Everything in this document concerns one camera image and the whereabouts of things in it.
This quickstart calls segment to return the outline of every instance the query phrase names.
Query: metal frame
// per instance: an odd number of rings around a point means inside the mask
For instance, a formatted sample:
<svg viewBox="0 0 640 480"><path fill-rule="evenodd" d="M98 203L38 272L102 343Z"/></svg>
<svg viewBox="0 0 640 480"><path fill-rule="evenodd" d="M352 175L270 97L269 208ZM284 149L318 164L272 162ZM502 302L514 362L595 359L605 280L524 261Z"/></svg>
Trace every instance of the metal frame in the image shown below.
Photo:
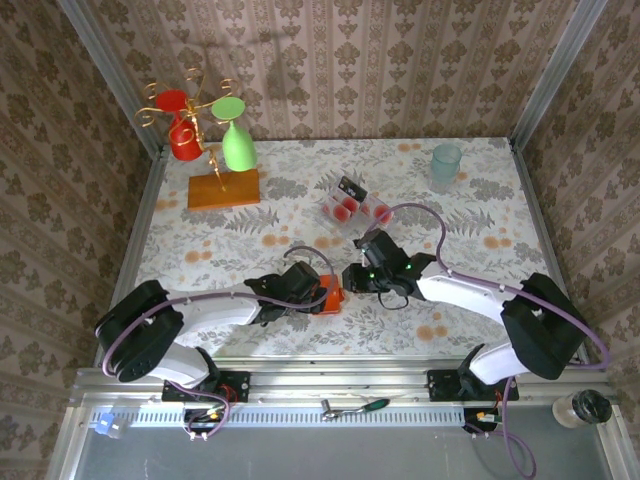
<svg viewBox="0 0 640 480"><path fill-rule="evenodd" d="M578 2L511 135L519 149L524 149L533 135L606 4L607 0Z"/></svg>
<svg viewBox="0 0 640 480"><path fill-rule="evenodd" d="M96 67L100 70L109 89L113 92L120 108L131 122L138 138L149 152L149 156L152 159L157 158L164 142L155 130L142 128L133 120L136 111L141 106L140 92L114 62L115 57L113 52L109 50L109 44L102 33L100 22L92 13L90 2L59 0L58 3L78 33L80 41L91 55Z"/></svg>
<svg viewBox="0 0 640 480"><path fill-rule="evenodd" d="M122 419L126 428L184 427L182 404L144 405L141 407L95 407L89 428L95 428L104 414ZM464 408L437 405L429 408L393 407L367 415L342 415L326 420L321 408L246 406L234 408L224 428L331 428L331 427L462 427Z"/></svg>
<svg viewBox="0 0 640 480"><path fill-rule="evenodd" d="M165 148L160 161L154 162L152 167L112 303L120 300L135 281L168 155L169 149ZM518 149L514 149L514 161L550 274L564 288L531 179ZM101 352L98 352L97 361L100 358ZM427 356L277 356L217 358L216 363L221 369L253 373L249 405L255 408L311 409L319 407L321 399L328 399L336 408L349 408L362 405L363 400L370 398L390 397L394 407L428 411L442 404L429 401L425 388L426 371L456 368L461 360L462 357L437 359ZM518 377L518 384L521 398L511 404L516 408L551 405L555 399L585 388L597 389L615 401L604 372L569 368L554 382L525 374ZM162 382L156 379L122 384L105 377L99 369L81 369L46 478L75 478L94 408L157 405L161 392ZM485 405L482 402L464 404L469 407ZM614 478L631 480L637 478L633 476L637 472L637 462L619 409L615 407L615 411L615 422L601 426L600 437Z"/></svg>
<svg viewBox="0 0 640 480"><path fill-rule="evenodd" d="M391 398L394 407L429 408L438 405L486 406L490 402L431 403L426 373L454 369L462 357L446 360L425 356L314 356L216 358L221 370L252 373L248 405L264 407L319 407L327 399L332 407L360 406L363 400ZM594 388L615 401L604 372L568 368L558 380L533 374L517 378L520 400L514 407L551 405L576 390ZM139 407L160 402L163 382L146 377L120 383L100 369L81 369L71 393L71 406Z"/></svg>
<svg viewBox="0 0 640 480"><path fill-rule="evenodd" d="M138 268L140 267L153 209L164 179L168 153L159 153L157 157L156 161L151 165L147 184L140 199L140 207L131 230L131 237L124 255L122 268L111 297L111 306L122 300L133 289ZM98 348L94 365L99 364L102 355L102 349ZM80 461L82 445L87 436L90 416L91 408L74 406L73 402L71 402L60 426L60 433L47 470L47 479L74 478Z"/></svg>

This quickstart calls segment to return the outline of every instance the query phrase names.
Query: floral tablecloth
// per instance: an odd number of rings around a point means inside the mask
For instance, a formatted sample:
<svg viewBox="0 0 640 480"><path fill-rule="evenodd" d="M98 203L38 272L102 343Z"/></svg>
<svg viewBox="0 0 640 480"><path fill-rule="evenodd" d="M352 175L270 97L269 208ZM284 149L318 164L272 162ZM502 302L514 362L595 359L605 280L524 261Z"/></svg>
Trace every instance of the floral tablecloth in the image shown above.
<svg viewBox="0 0 640 480"><path fill-rule="evenodd" d="M306 253L285 263L282 254L296 244L321 249L342 272L360 260L359 252L339 231L320 225L317 215L333 179L343 172L390 205L421 202L442 213L450 233L443 256L459 270L511 284L546 272L506 139L446 141L458 145L463 158L445 195L428 188L431 153L445 140L257 142L262 201L199 213L186 209L188 179L211 173L211 167L204 157L182 163L169 155L137 281L155 278L165 288L206 290L282 273L297 259L327 273L321 260ZM417 209L399 211L388 232L409 255L433 253L439 237L437 222ZM194 332L181 342L225 356L444 357L506 336L498 324L457 307L414 300L389 311L375 295L346 295L339 315L296 313L266 327Z"/></svg>

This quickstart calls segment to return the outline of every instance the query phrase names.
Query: cable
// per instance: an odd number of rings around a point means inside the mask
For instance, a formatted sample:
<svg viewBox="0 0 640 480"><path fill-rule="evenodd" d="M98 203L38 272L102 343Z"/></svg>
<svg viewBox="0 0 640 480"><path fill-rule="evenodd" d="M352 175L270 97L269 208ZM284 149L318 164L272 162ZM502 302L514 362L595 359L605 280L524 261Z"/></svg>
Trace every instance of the cable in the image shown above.
<svg viewBox="0 0 640 480"><path fill-rule="evenodd" d="M547 301L545 301L545 300L543 300L541 298L536 297L535 295L532 295L532 294L530 294L528 292L523 292L522 290L520 290L518 288L511 287L509 285L502 286L498 282L492 282L491 280L485 280L485 279L482 279L482 278L473 277L471 275L465 275L465 274L462 274L462 273L457 273L457 272L454 272L451 268L449 268L447 266L447 264L444 263L444 261L442 260L442 254L441 254L442 253L442 245L444 244L444 240L445 240L445 238L447 236L447 226L444 223L444 220L442 219L442 217L438 214L438 212L436 212L432 208L429 208L426 205L421 205L419 203L401 203L399 205L395 205L395 206L391 207L389 210L385 211L383 214L381 214L378 217L376 217L376 219L373 222L371 222L371 225L369 225L369 228L367 228L367 231L365 232L365 234L370 232L371 230L373 230L373 228L380 222L380 220L383 217L385 217L386 215L388 215L389 213L392 213L392 212L394 212L396 210L399 210L401 208L407 208L407 207L414 207L414 208L419 208L419 209L425 210L426 212L428 212L431 215L433 215L436 218L436 220L438 221L438 223L440 224L440 240L438 241L438 244L436 245L436 261L438 262L438 265L440 265L440 268L442 268L444 271L446 271L449 276L451 276L453 278L457 278L459 280L464 280L464 281L473 283L475 285L479 285L481 287L488 287L488 288L492 288L494 290L502 290L502 289L504 289L505 291L507 291L509 293L512 293L514 295L519 295L519 296L521 296L523 298L526 298L527 300L537 304L541 308L547 309L547 310L555 313L556 315L564 318L569 323L571 323L574 327L576 327L582 333L584 333L587 337L589 337L591 339L591 341L593 341L593 343L598 347L598 349L600 350L600 353L602 354L602 361L600 363L575 365L575 368L581 368L581 369L585 369L585 370L600 370L600 369L606 369L609 366L609 363L611 362L611 355L609 354L609 350L607 349L607 347L604 344L604 342L602 340L600 340L600 338L595 334L595 332L593 330L591 330L589 327L587 327L585 324L583 324L580 320L575 318L573 315L565 312L564 310L556 307L555 305L552 305L551 303L549 303L549 302L547 302ZM507 379L507 384L505 386L504 395L503 395L503 398L502 398L502 435L504 436L505 445L507 447L507 453L509 454L509 458L511 459L511 462L513 463L513 466L516 468L518 473L523 478L525 478L527 480L530 480L530 479L534 478L536 476L536 473L537 473L537 466L536 466L535 458L533 456L533 452L531 451L529 446L524 442L524 440L522 440L521 438L517 437L516 435L514 435L512 433L509 433L508 427L507 427L507 403L508 403L509 390L511 389L511 382L512 381L513 381L513 377L509 377ZM473 429L479 430L476 427L474 427L473 425L470 425L470 426ZM496 432L489 432L489 434L495 435ZM533 469L532 469L532 472L530 474L524 473L524 471L520 468L520 466L515 461L515 457L513 456L513 452L511 450L511 444L509 443L509 440L513 440L516 443L519 443L527 451L527 453L531 457L531 460L533 462Z"/></svg>
<svg viewBox="0 0 640 480"><path fill-rule="evenodd" d="M102 359L102 373L104 373L108 377L115 377L115 373L111 369L111 358L113 357L113 354L118 349L118 347L122 344L124 339L127 338L131 334L131 332L133 332L136 328L138 328L147 318L153 316L155 313L159 312L163 308L166 308L171 305L185 304L190 301L197 302L199 300L209 300L212 298L234 298L234 297L249 298L252 300L258 300L262 302L271 303L273 305L278 305L280 307L291 308L294 310L311 308L311 307L315 307L316 305L322 304L322 302L324 302L329 297L329 294L331 293L331 291L333 290L333 287L335 286L336 280L335 280L335 274L333 271L333 265L331 265L331 262L329 262L329 259L322 252L320 252L319 250L316 250L313 247L308 247L306 245L299 245L297 247L290 248L289 250L284 252L283 257L286 258L287 255L289 255L290 253L296 250L308 250L312 253L315 253L324 261L327 267L329 267L329 275L330 275L329 286L327 287L327 291L325 292L325 294L322 297L320 297L318 300L311 303L298 304L298 303L283 302L280 300L276 300L274 298L269 298L269 297L264 297L262 295L256 295L253 293L244 293L244 292L211 292L211 293L203 293L200 295L191 295L188 297L180 297L180 298L173 298L171 300L166 300L165 302L162 302L156 305L155 307L150 308L149 310L144 312L142 315L136 318L133 322L131 322L127 326L127 328L125 328L122 331L120 335L118 335L118 337L113 341L113 343L109 346L109 348L104 354L104 358Z"/></svg>
<svg viewBox="0 0 640 480"><path fill-rule="evenodd" d="M457 278L459 280L465 280L467 282L470 283L474 283L478 286L481 287L488 287L488 288L492 288L494 290L500 290L501 289L501 284L498 282L493 282L491 280L485 280L483 278L477 278L477 277L473 277L471 275L465 275L462 273L457 273L454 272L451 268L449 268L447 266L446 263L444 263L444 261L442 260L442 255L441 255L441 250L442 250L442 245L444 244L444 240L447 236L447 226L444 223L444 220L442 219L442 217L440 215L438 215L438 213L427 207L426 205L422 205L419 203L401 203L399 205L395 205L393 207L391 207L389 210L387 210L386 212L384 212L383 214L381 214L380 216L378 216L372 223L371 225L369 225L369 228L367 228L367 231L365 233L370 232L371 230L373 230L373 228L380 222L380 220L382 219L382 217L384 217L385 215L394 212L396 210L399 210L401 208L406 208L406 207L415 207L415 208L420 208L422 210L425 210L427 212L429 212L431 215L433 215L436 220L438 220L438 223L440 223L440 240L438 241L438 245L436 245L436 260L438 262L438 265L440 265L440 267L445 270L451 277L453 278ZM536 303L538 306L549 310L550 312L555 313L556 315L564 318L566 321L568 321L569 323L571 323L574 327L576 327L578 330L580 330L582 333L584 333L587 337L589 337L591 339L591 341L598 347L598 349L600 350L600 353L602 354L602 361L600 363L594 363L594 364L585 364L585 365L576 365L576 368L582 368L585 370L600 370L600 369L605 369L609 366L609 363L611 362L611 356L609 354L609 350L607 349L606 345L604 344L604 342L602 340L600 340L600 338L593 332L593 330L591 330L589 327L587 327L584 323L582 323L580 320L578 320L577 318L575 318L573 315L565 312L564 310L556 307L555 305L547 302L546 300L543 300L541 298L536 297L535 295L532 295L528 292L523 292L522 290L515 288L515 287L511 287L509 285L505 285L504 286L504 290L512 293L514 295L519 295L523 298L526 298L527 300Z"/></svg>
<svg viewBox="0 0 640 480"><path fill-rule="evenodd" d="M409 297L402 297L404 298L404 305L401 305L399 307L387 307L384 302L382 301L382 293L378 292L378 302L380 303L380 305L382 305L382 307L385 310L389 310L389 311L394 311L394 310L402 310L403 308L406 308L409 305Z"/></svg>
<svg viewBox="0 0 640 480"><path fill-rule="evenodd" d="M524 478L526 478L527 480L531 480L533 479L536 474L538 473L538 465L536 464L536 458L533 455L533 452L531 451L531 448L529 447L529 445L527 445L527 443L520 438L518 435L514 434L514 433L507 433L504 429L504 412L503 412L503 417L502 417L502 431L501 432L485 432L483 430L480 430L478 427L476 427L475 425L471 424L471 423L466 423L465 424L466 427L475 430L479 435L489 435L492 437L503 437L505 439L505 442L507 444L507 451L509 452L509 457L511 459L511 462L513 463L513 465L516 467L516 470L518 470L518 473L520 473L520 475ZM520 447L529 455L529 458L531 459L531 463L533 464L533 468L531 469L531 473L530 474L525 474L522 469L520 468L520 466L516 463L515 461L515 457L513 456L513 453L511 451L511 442L515 442L518 445L520 445Z"/></svg>
<svg viewBox="0 0 640 480"><path fill-rule="evenodd" d="M529 448L529 446L524 443L523 440L519 440L521 446L525 448L529 456L531 457L531 462L533 462L533 468L531 469L531 473L524 473L518 462L516 462L516 458L513 456L513 451L511 450L511 443L509 442L510 438L516 438L514 434L510 433L507 430L507 402L509 400L509 392L511 391L511 382L513 382L513 377L507 378L507 384L504 386L504 396L502 397L502 436L504 437L504 444L507 447L507 453L509 454L509 459L513 466L518 470L518 473L522 476L522 478L526 478L527 480L531 480L535 478L536 473L538 471L538 467L536 465L536 459L533 456L533 452Z"/></svg>
<svg viewBox="0 0 640 480"><path fill-rule="evenodd" d="M222 395L218 395L216 393L210 393L210 392L201 392L199 390L193 390L190 388L184 388L182 385L179 385L176 382L167 382L167 383L169 383L176 390L180 390L183 393L194 395L196 397L213 398L214 400L217 400L218 402L224 405L224 414L222 415L222 418L220 419L218 424L214 426L210 432L207 433L208 437L211 437L216 433L218 433L222 428L222 426L229 421L229 417L231 416L231 405L229 405L229 401L226 398L224 398ZM187 428L186 428L187 433L190 434L193 431L191 430L191 426L193 425L193 422L196 420L197 417L199 417L199 415L194 415L189 419L189 423L187 424Z"/></svg>
<svg viewBox="0 0 640 480"><path fill-rule="evenodd" d="M227 400L229 400L229 402L233 402L233 405L235 407L236 403L238 403L238 394L236 393L236 391L230 387L229 385L220 385L220 389L224 390L227 394Z"/></svg>

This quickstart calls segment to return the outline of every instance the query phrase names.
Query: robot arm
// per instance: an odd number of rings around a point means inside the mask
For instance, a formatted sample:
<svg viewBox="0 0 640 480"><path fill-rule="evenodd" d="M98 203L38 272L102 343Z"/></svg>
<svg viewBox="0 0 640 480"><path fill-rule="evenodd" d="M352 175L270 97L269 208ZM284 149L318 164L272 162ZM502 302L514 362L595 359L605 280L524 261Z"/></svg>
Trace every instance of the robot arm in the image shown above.
<svg viewBox="0 0 640 480"><path fill-rule="evenodd" d="M454 278L433 255L407 256L386 232L372 230L355 243L368 265L354 263L344 270L345 290L378 295L394 291L405 298L449 303L488 317L506 329L508 341L479 345L458 369L463 388L472 396L474 391L527 371L555 380L585 338L562 317L540 309L513 291ZM534 273L522 285L523 292L584 323L567 297L545 275ZM289 309L264 299L311 304L325 292L316 272L304 262L297 262L283 275L266 275L228 289L197 292L198 297L216 297L197 302L181 301L190 295L195 298L196 292L166 291L151 280L139 285L101 319L96 336L105 351L117 344L109 363L120 381L152 375L190 388L215 379L219 372L203 349L175 343L179 336L221 325L265 325ZM122 338L123 331L150 309L157 311ZM298 311L319 313L322 309L323 304L318 304Z"/></svg>
<svg viewBox="0 0 640 480"><path fill-rule="evenodd" d="M394 291L405 298L449 303L488 317L506 329L508 341L476 347L459 369L463 387L472 395L474 390L528 371L549 380L557 379L585 338L584 333L562 317L504 288L495 290L452 277L433 255L407 256L384 231L374 229L355 244L368 265L354 263L343 272L345 290L378 295ZM523 292L584 323L549 277L534 273L522 285Z"/></svg>
<svg viewBox="0 0 640 480"><path fill-rule="evenodd" d="M180 336L222 325L264 326L290 311L265 300L306 305L317 303L325 292L318 275L305 262L295 263L282 275L265 275L207 292L168 291L157 280L150 280L110 310L95 333L105 351L117 345L107 360L119 381L151 375L191 388L215 380L220 372L204 349L175 343ZM210 298L188 300L196 296ZM323 307L324 302L297 311L319 313ZM122 338L124 330L151 309L157 311Z"/></svg>

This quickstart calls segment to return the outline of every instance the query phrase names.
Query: wallpaper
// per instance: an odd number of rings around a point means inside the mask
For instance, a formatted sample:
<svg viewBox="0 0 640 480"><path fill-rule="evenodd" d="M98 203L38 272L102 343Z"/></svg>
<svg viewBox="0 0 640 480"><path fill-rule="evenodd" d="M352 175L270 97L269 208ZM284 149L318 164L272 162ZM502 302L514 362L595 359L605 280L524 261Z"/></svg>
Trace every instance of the wallpaper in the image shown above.
<svg viewBox="0 0 640 480"><path fill-rule="evenodd" d="M0 2L0 478L43 478L148 156L55 2Z"/></svg>
<svg viewBox="0 0 640 480"><path fill-rule="evenodd" d="M254 139L508 136L565 0L89 0L126 81L238 79ZM140 105L144 104L140 94ZM165 135L167 123L158 122ZM206 122L207 140L224 129Z"/></svg>
<svg viewBox="0 0 640 480"><path fill-rule="evenodd" d="M640 452L640 2L609 0L524 156Z"/></svg>

